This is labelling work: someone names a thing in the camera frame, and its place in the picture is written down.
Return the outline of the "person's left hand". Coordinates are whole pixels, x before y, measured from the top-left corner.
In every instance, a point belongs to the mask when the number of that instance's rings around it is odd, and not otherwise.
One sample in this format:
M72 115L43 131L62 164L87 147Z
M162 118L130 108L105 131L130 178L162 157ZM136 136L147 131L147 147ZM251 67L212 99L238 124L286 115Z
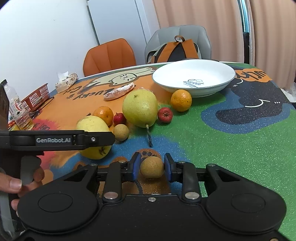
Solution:
M1 191L22 197L29 191L42 186L44 176L44 170L40 167L34 172L33 181L28 185L23 185L22 180L1 173Z

